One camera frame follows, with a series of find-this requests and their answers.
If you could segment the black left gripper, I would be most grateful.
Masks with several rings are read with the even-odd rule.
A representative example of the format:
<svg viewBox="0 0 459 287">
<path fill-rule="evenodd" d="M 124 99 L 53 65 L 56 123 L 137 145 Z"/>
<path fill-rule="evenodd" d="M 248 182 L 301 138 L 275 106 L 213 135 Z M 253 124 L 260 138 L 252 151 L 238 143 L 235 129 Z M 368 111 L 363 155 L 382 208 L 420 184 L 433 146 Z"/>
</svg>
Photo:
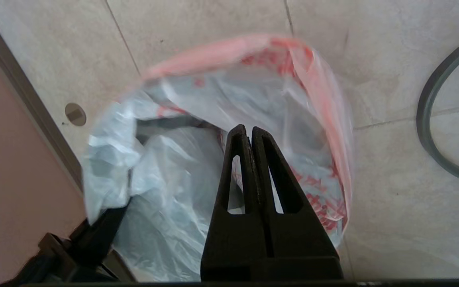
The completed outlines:
<svg viewBox="0 0 459 287">
<path fill-rule="evenodd" d="M 133 282 L 130 270 L 111 249 L 129 205 L 107 209 L 93 224 L 85 219 L 68 240 L 47 233 L 39 251 L 4 283 Z"/>
</svg>

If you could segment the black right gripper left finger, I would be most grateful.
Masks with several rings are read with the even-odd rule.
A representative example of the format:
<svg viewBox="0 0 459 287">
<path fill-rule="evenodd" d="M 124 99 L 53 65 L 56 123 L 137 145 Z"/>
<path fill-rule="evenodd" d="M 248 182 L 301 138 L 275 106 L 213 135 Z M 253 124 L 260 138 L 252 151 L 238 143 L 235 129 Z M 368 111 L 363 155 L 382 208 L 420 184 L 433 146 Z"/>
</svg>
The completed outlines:
<svg viewBox="0 0 459 287">
<path fill-rule="evenodd" d="M 244 214 L 231 214 L 228 202 L 233 158 L 242 169 Z M 263 219 L 263 182 L 244 125 L 228 133 L 222 176 L 201 262 L 202 281 L 268 281 Z"/>
</svg>

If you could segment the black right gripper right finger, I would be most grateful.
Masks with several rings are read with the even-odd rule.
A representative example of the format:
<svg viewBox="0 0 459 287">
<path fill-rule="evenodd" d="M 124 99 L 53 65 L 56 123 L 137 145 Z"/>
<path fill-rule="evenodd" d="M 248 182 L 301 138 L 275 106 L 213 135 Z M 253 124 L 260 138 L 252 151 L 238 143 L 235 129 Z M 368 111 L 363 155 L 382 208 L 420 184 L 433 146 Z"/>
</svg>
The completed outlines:
<svg viewBox="0 0 459 287">
<path fill-rule="evenodd" d="M 343 279 L 338 253 L 273 136 L 253 128 L 264 279 Z"/>
</svg>

